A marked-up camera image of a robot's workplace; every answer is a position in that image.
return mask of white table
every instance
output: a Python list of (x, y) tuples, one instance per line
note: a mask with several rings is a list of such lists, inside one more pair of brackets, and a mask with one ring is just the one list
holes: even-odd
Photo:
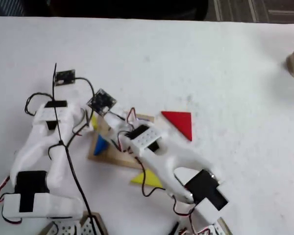
[[(192, 112), (193, 142), (174, 137), (226, 175), (233, 232), (294, 234), (294, 78), (284, 67), (293, 49), (291, 24), (0, 18), (0, 182), (31, 129), (25, 101), (51, 92), (57, 62), (139, 113)], [(173, 201), (144, 198), (129, 184), (137, 170), (87, 160), (90, 141), (76, 138), (71, 154), (109, 233), (167, 234)], [(79, 196), (69, 171), (61, 191)], [(37, 234), (46, 223), (0, 216), (0, 234)]]

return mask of wooden block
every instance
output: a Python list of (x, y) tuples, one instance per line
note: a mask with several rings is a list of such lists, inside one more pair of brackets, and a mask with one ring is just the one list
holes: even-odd
[[(140, 115), (137, 114), (138, 118), (148, 119), (151, 122), (154, 122), (154, 117), (152, 116), (146, 116), (146, 115)], [(98, 129), (94, 133), (93, 142), (90, 148), (90, 152), (88, 155), (88, 159), (94, 160), (97, 162), (105, 162), (115, 165), (121, 165), (136, 169), (141, 169), (142, 167), (136, 162), (133, 156), (131, 156), (128, 153), (121, 153), (118, 151), (114, 146), (109, 146), (106, 150), (102, 151), (99, 155), (94, 155), (94, 150), (96, 147), (97, 139), (98, 139), (98, 133), (106, 134), (109, 132), (109, 126), (104, 121), (102, 117), (98, 117)]]

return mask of red triangle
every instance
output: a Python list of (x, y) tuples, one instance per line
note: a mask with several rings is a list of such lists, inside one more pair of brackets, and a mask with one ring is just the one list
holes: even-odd
[(192, 115), (186, 112), (161, 111), (162, 115), (171, 122), (189, 141), (192, 141)]

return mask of yellow triangle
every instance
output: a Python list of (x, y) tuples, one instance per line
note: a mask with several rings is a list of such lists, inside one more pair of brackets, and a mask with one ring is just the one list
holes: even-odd
[[(139, 174), (138, 176), (134, 177), (131, 182), (132, 183), (138, 183), (142, 184), (143, 183), (143, 178), (144, 178), (144, 173)], [(153, 186), (153, 187), (161, 187), (162, 184), (158, 177), (149, 169), (146, 170), (146, 181), (145, 185)]]

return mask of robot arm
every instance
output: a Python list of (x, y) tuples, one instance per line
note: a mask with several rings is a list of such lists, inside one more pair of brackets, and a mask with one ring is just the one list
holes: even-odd
[(38, 109), (31, 133), (17, 154), (10, 171), (15, 191), (4, 198), (3, 215), (6, 218), (82, 217), (83, 203), (80, 199), (50, 193), (61, 186), (67, 169), (67, 155), (63, 146), (56, 146), (50, 150), (51, 166), (48, 173), (32, 170), (41, 157), (48, 158), (49, 147), (57, 145), (60, 141), (54, 105), (64, 144), (71, 138), (74, 124), (83, 117), (80, 106), (75, 102), (48, 102)]
[[(116, 114), (118, 111), (112, 109), (112, 112)], [(106, 140), (120, 142), (121, 150), (129, 150), (137, 156), (157, 175), (169, 196), (183, 203), (195, 203), (194, 221), (201, 221), (200, 225), (194, 222), (197, 228), (201, 228), (198, 231), (203, 228), (209, 228), (211, 232), (215, 232), (214, 228), (222, 231), (218, 220), (227, 210), (229, 200), (220, 171), (194, 151), (172, 141), (166, 132), (153, 123), (136, 117), (127, 122), (124, 112), (117, 114), (125, 121), (116, 115), (107, 114), (104, 117), (114, 128), (110, 135), (105, 136)], [(197, 170), (199, 174), (182, 185), (174, 174), (179, 167)], [(194, 232), (193, 225), (189, 231)]]

